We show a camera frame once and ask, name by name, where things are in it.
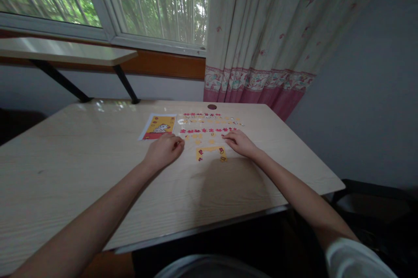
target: white sleeve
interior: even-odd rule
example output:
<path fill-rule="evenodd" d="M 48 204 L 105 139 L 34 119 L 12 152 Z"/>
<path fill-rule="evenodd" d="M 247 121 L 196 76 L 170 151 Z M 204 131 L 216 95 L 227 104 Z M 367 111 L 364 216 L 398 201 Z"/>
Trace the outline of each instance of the white sleeve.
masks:
<path fill-rule="evenodd" d="M 325 253 L 330 278 L 390 277 L 393 271 L 365 245 L 345 238 L 333 242 Z"/>

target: hand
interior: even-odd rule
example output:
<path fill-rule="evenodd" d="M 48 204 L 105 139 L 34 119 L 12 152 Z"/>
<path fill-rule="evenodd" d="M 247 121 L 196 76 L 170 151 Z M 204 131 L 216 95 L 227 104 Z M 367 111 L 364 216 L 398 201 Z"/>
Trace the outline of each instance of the hand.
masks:
<path fill-rule="evenodd" d="M 163 134 L 149 146 L 142 163 L 154 171 L 159 171 L 178 158 L 183 150 L 184 140 L 181 137 Z"/>
<path fill-rule="evenodd" d="M 241 130 L 230 131 L 223 138 L 226 144 L 242 156 L 254 158 L 261 151 Z"/>

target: white wall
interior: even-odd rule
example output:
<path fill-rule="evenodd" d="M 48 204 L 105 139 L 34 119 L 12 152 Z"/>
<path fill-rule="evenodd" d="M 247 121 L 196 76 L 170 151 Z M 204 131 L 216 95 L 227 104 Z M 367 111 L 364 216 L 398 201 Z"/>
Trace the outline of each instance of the white wall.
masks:
<path fill-rule="evenodd" d="M 90 97 L 126 98 L 116 74 L 61 70 Z M 203 81 L 127 75 L 140 99 L 203 100 Z M 0 66 L 0 108 L 39 111 L 50 116 L 78 99 L 36 67 Z"/>
<path fill-rule="evenodd" d="M 418 189 L 418 0 L 372 0 L 287 120 L 341 178 Z"/>

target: curtain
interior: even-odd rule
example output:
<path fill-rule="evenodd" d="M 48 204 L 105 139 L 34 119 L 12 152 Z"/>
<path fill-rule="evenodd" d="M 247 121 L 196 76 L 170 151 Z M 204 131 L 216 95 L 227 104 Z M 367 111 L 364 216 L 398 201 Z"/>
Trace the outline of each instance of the curtain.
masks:
<path fill-rule="evenodd" d="M 204 101 L 286 120 L 368 1 L 210 0 Z"/>

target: black metal bracket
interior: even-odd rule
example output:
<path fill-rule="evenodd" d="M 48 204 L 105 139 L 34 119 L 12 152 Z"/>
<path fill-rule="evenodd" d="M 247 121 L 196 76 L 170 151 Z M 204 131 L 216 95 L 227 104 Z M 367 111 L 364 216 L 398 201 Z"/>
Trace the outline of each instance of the black metal bracket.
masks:
<path fill-rule="evenodd" d="M 44 73 L 46 73 L 48 76 L 50 76 L 56 82 L 58 82 L 60 85 L 62 85 L 68 91 L 70 91 L 74 96 L 78 97 L 80 99 L 80 102 L 86 103 L 86 102 L 89 102 L 93 99 L 92 97 L 88 97 L 87 95 L 85 95 L 83 93 L 83 91 L 81 91 L 79 88 L 77 88 L 71 81 L 69 81 L 66 77 L 64 77 L 58 70 L 55 69 L 54 66 L 52 66 L 47 61 L 45 61 L 45 60 L 33 60 L 33 59 L 30 59 L 30 61 L 36 67 L 41 69 Z"/>
<path fill-rule="evenodd" d="M 113 69 L 115 70 L 115 72 L 118 75 L 119 79 L 121 80 L 123 86 L 125 87 L 129 96 L 131 97 L 132 104 L 138 104 L 140 100 L 136 97 L 136 94 L 135 94 L 134 90 L 132 89 L 128 79 L 126 78 L 125 73 L 123 72 L 121 66 L 120 65 L 113 66 Z"/>

